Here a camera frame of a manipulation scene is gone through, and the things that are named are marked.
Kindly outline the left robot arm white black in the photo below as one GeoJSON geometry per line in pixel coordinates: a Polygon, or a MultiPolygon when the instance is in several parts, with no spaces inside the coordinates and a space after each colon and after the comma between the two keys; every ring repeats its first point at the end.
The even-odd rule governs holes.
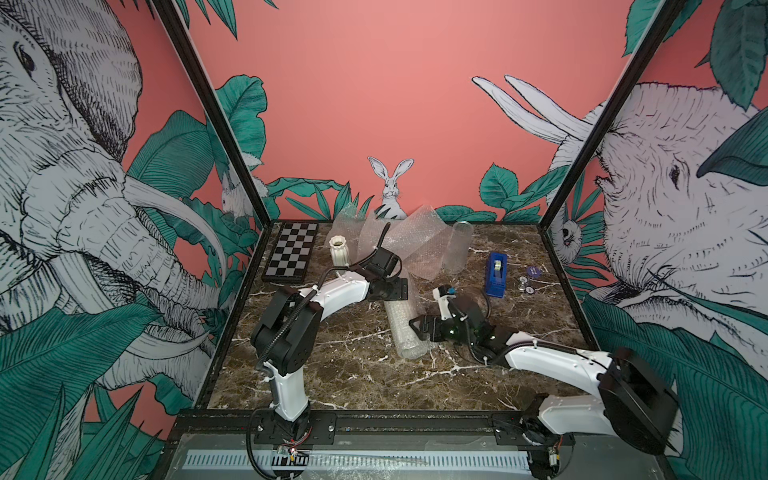
{"type": "Polygon", "coordinates": [[[400,276],[401,259],[385,249],[390,229],[384,224],[373,251],[363,259],[326,269],[307,289],[276,291],[251,335],[256,369],[265,375],[277,416],[296,423],[309,411],[303,366],[311,355],[322,320],[363,301],[408,298],[408,280],[400,276]]]}

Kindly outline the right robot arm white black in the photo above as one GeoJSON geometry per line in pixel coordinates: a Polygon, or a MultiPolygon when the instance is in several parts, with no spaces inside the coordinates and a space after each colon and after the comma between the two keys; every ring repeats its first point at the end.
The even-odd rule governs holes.
{"type": "Polygon", "coordinates": [[[494,325],[467,296],[439,294],[437,303],[437,315],[410,320],[419,339],[461,344],[484,367],[533,372],[580,390],[578,396],[544,394],[532,402],[519,420],[529,442],[577,433],[614,436],[651,455],[673,449],[679,398],[634,350],[578,349],[494,325]]]}

